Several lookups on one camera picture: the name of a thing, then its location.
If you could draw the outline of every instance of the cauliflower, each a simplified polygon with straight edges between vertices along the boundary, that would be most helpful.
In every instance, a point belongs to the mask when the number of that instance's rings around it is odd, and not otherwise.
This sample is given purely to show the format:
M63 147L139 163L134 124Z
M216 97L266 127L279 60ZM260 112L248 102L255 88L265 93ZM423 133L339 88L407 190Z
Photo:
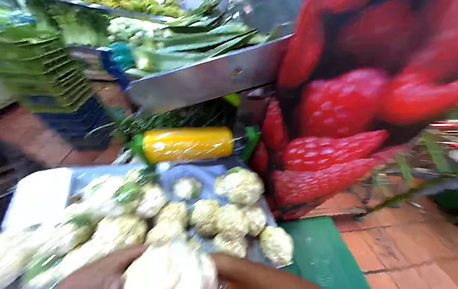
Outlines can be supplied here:
M124 289L216 289L217 271L208 254L183 240L150 246L124 273Z
M23 278L23 289L48 289L58 283L59 263L62 258L55 254L44 254L33 257L26 267Z
M174 182L174 195L180 199L196 199L200 195L202 183L194 177L185 176Z
M249 232L247 218L236 205L225 205L215 212L215 224L219 235L226 239L238 239Z
M264 254L275 264L288 265L293 258L293 239L281 227L266 227L259 234Z
M110 252L114 249L143 243L145 233L147 233L147 223L137 216L104 218L99 222L91 242L101 244Z
M74 203L70 204L65 208L63 212L63 222L67 223L69 221L78 220L80 218L87 218L92 226L97 225L97 223L102 219L102 216L95 212L88 204L86 203Z
M51 238L40 247L38 253L63 256L76 246L90 239L92 233L93 228L89 223L84 225L74 222L60 224L53 229Z
M183 224L177 220L163 220L149 231L145 244L162 245L178 236L186 238Z
M11 284L31 261L46 237L37 232L0 232L0 289Z
M215 213L219 207L220 203L217 200L196 201L190 214L190 225L201 235L216 234Z
M92 240L84 243L78 248L70 251L58 265L58 279L62 280L69 276L77 269L88 265L107 255L111 248L103 246L102 243L97 243Z
M266 214L262 207L254 204L242 209L249 221L249 234L257 237L266 226Z
M245 258L247 255L247 240L243 237L226 239L221 234L218 234L213 239L213 246L219 253L225 253L239 258Z
M159 185L145 185L143 200L136 208L136 214L144 218L156 216L168 201L163 189Z
M156 223L164 220L178 220L184 227L188 221L188 210L183 201L171 201L158 214Z
M140 186L119 176L104 175L91 181L81 192L84 202L104 216L132 213L141 199Z
M218 176L218 178L215 179L215 185L213 187L213 191L215 191L215 194L219 196L225 196L226 195L226 187L224 184L224 179L226 175L221 175Z
M214 191L227 196L232 203L251 205L264 193L264 185L255 172L235 167L215 180Z

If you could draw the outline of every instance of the strawberry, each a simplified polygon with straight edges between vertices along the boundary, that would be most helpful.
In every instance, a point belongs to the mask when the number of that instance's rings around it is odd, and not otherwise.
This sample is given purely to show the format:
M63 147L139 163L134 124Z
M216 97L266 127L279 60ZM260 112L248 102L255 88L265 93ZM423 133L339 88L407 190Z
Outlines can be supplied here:
M284 155L285 168L316 172L336 163L366 157L388 138L387 131L356 134L346 138L303 137L291 141Z
M272 180L279 206L325 201L326 195L350 187L374 166L373 159L338 163L317 172L274 171Z
M268 152L266 151L263 141L258 142L254 154L249 160L249 166L261 177L266 174L266 168L268 167Z
M298 106L300 135L341 138L366 131L389 87L390 78L377 69L310 82Z
M269 149L272 159L282 165L284 150L288 145L288 131L284 126L279 102L275 98L270 100L261 130L263 142Z

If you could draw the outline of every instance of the blue plastic crate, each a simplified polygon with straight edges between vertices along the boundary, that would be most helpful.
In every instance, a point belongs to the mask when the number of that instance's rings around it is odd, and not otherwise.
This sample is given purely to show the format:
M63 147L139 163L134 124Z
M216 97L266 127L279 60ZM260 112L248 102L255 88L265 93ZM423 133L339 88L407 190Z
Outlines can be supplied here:
M77 126L61 126L60 128L53 128L56 130L61 136L84 136L94 130L95 128L98 128L100 126L103 126L106 123L109 123L110 119L107 116L100 116L97 121L88 126L88 127L77 127ZM110 133L111 128L107 128L107 134Z
M83 120L89 113L95 111L95 109L102 109L101 105L97 101L97 96L90 97L83 105L78 109L70 113L34 113L46 121L62 121L62 120Z
M103 117L108 118L108 115L106 114L103 108L98 107L98 108L92 109L90 112L84 115L83 118L70 118L70 119L51 118L51 119L48 119L48 118L40 116L40 119L46 122L49 127L58 129L58 128L66 128L66 127L88 128L88 127L91 127L92 125L95 125L98 122L98 120Z

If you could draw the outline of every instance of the cauliflower floret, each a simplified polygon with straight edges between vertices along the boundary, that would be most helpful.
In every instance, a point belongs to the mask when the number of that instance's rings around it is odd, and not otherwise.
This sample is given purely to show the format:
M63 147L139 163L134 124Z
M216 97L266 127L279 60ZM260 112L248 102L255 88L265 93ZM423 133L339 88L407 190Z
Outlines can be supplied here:
M104 218L99 222L91 242L101 244L110 252L114 249L143 243L145 233L147 233L147 223L137 216Z
M263 208L254 204L242 210L249 221L249 234L257 237L266 226L266 214Z
M145 185L143 191L145 192L143 200L136 208L136 214L144 218L152 218L160 212L168 200L159 185Z
M281 227L268 226L259 234L264 254L275 264L288 265L293 258L293 238Z
M124 273L125 289L215 289L217 271L213 260L192 250L185 241L150 246Z
M224 184L224 179L226 175L221 175L218 176L218 178L215 179L215 184L213 186L213 190L215 191L215 194L219 196L224 196L226 195L226 186Z
M186 223L188 222L186 203L183 201L171 201L168 203L158 214L156 223L164 220L177 220L181 222L183 227L186 227Z
M215 213L220 207L217 200L198 200L190 214L190 224L201 235L214 235L217 233Z
M229 200L241 205L250 205L258 201L259 196L264 193L263 181L258 174L242 168L233 173L231 170L224 178L224 187Z
M178 236L186 238L183 224L177 220L163 220L149 231L145 244L162 245Z
M243 237L226 239L221 234L218 234L213 239L213 246L219 253L225 253L239 258L245 258L247 255L247 240Z
M196 199L199 197L202 188L202 183L194 177L185 176L174 182L174 195L178 198Z
M104 216L119 216L135 211L141 191L135 182L120 176L102 176L91 181L83 190L84 203Z
M247 217L236 205L225 205L215 212L216 229L226 239L238 239L249 232Z
M85 225L78 225L74 222L60 224L52 230L51 239L40 247L38 253L65 255L90 239L92 233L93 228L90 223Z
M125 181L137 181L140 177L140 170L130 169L127 174Z
M91 222L92 226L96 225L102 219L102 216L86 203L70 204L65 208L63 215L64 223L70 220L77 220L78 216L84 216Z

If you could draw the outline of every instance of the vegetable stall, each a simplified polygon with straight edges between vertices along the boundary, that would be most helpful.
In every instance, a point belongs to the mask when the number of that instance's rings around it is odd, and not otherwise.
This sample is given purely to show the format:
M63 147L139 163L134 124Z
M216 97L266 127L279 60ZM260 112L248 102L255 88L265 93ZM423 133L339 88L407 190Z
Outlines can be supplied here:
M61 31L66 43L109 46L103 65L129 78L125 93L139 113L109 109L112 122L90 132L122 140L128 150L118 161L131 155L132 164L44 171L21 181L5 228L52 224L32 232L43 237L31 238L40 241L31 248L19 235L0 234L0 248L28 249L33 260L10 277L25 272L29 287L54 284L128 244L181 238L209 252L289 264L322 287L366 288L332 222L298 219L356 187L371 188L360 195L362 207L344 212L356 218L435 195L438 186L456 188L458 60L442 49L458 54L458 26L448 35L448 23L432 15L449 8L270 1L262 7L271 16L253 9L259 1L205 1L181 11L174 1L40 4L34 14L47 21L39 23ZM102 29L88 24L98 33L66 36L73 17L53 5L100 13ZM78 14L71 23L85 20ZM427 15L434 23L422 33L416 20ZM369 29L379 26L388 29ZM41 190L31 182L58 173L66 196L35 204L62 214L24 217L17 202ZM401 185L389 183L392 175ZM370 199L379 202L366 205Z

